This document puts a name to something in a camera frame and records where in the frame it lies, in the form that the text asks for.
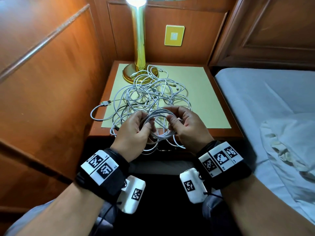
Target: forearm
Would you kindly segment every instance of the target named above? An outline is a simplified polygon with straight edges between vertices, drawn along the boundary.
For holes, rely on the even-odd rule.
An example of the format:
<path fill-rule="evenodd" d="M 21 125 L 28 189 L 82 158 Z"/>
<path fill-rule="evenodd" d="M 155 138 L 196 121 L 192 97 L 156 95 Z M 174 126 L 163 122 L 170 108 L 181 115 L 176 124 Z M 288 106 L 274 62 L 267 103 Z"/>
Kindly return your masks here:
<path fill-rule="evenodd" d="M 18 235 L 87 236 L 103 203 L 103 199 L 72 183 Z"/>
<path fill-rule="evenodd" d="M 255 176 L 221 190 L 244 236 L 315 235 L 315 226 L 286 205 Z"/>

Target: table lamp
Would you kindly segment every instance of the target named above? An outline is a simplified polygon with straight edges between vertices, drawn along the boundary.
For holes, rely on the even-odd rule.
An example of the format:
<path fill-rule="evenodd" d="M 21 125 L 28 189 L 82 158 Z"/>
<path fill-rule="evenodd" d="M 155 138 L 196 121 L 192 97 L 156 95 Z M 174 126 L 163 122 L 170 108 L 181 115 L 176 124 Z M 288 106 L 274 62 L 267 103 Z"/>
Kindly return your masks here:
<path fill-rule="evenodd" d="M 144 22 L 144 9 L 148 1 L 181 1 L 181 0 L 126 0 L 128 6 L 131 9 L 132 16 L 132 27 L 134 33 L 134 45 L 135 45 L 135 62 L 127 65 L 123 70 L 124 79 L 133 83 L 134 78 L 140 74 L 145 74 L 146 72 L 141 72 L 146 70 L 148 63 L 146 63 L 145 55 L 145 22 Z M 152 73 L 158 77 L 158 70 L 156 68 L 151 69 Z"/>

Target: yellow mat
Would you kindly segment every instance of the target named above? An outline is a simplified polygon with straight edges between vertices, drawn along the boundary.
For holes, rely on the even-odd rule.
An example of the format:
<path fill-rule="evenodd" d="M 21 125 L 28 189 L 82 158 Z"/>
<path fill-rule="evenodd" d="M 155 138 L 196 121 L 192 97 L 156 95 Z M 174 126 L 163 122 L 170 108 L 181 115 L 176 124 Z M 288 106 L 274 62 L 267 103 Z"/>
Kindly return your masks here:
<path fill-rule="evenodd" d="M 122 87 L 129 85 L 122 77 L 122 71 L 127 64 L 119 64 L 115 82 L 112 88 L 111 97 L 113 100 L 115 94 Z M 192 110 L 197 113 L 207 128 L 231 128 L 223 109 L 218 101 L 217 96 L 211 86 L 203 67 L 183 67 L 183 66 L 160 66 L 168 72 L 168 77 L 186 86 L 186 90 L 181 92 L 189 98 Z M 165 78 L 166 74 L 161 73 L 159 78 Z M 123 91 L 117 95 L 120 99 Z M 186 105 L 183 101 L 177 101 L 176 105 Z M 160 106 L 165 106 L 163 101 L 160 101 Z M 107 106 L 105 117 L 107 118 L 115 113 L 113 103 Z M 111 127 L 112 119 L 102 122 L 102 127 Z"/>

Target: lamp base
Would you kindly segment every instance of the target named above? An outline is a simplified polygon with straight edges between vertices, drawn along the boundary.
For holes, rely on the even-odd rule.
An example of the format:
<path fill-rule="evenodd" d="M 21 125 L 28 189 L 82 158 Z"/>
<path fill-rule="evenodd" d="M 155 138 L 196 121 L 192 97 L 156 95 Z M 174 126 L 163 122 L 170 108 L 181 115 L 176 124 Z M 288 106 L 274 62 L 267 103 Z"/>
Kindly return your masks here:
<path fill-rule="evenodd" d="M 128 64 L 125 68 L 124 68 L 124 70 L 123 70 L 123 77 L 124 77 L 124 79 L 128 82 L 128 83 L 131 83 L 131 84 L 133 84 L 134 83 L 134 79 L 138 76 L 138 75 L 140 75 L 140 74 L 146 74 L 146 72 L 143 72 L 143 73 L 138 73 L 137 75 L 134 75 L 133 76 L 133 74 L 134 73 L 136 73 L 137 71 L 136 71 L 136 64 L 135 63 L 132 63 L 132 64 Z M 157 70 L 157 68 L 152 68 L 151 69 L 151 72 L 158 78 L 158 70 Z M 139 78 L 139 80 L 138 80 L 138 83 L 140 83 L 140 84 L 147 84 L 147 83 L 149 83 L 150 81 L 151 81 L 151 79 L 147 79 L 147 80 L 145 80 L 144 82 L 142 82 L 142 80 L 144 79 L 145 77 L 141 77 L 141 78 Z"/>

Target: left hand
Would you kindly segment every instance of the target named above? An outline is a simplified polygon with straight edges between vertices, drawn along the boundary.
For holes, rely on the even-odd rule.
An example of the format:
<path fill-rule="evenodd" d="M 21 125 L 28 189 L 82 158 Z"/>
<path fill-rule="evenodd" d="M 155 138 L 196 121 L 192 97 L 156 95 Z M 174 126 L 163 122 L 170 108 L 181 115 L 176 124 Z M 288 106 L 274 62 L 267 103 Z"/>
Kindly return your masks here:
<path fill-rule="evenodd" d="M 120 127 L 111 149 L 117 151 L 128 162 L 136 159 L 144 150 L 150 131 L 156 132 L 154 120 L 147 122 L 139 129 L 140 121 L 148 113 L 137 111 L 133 113 Z"/>

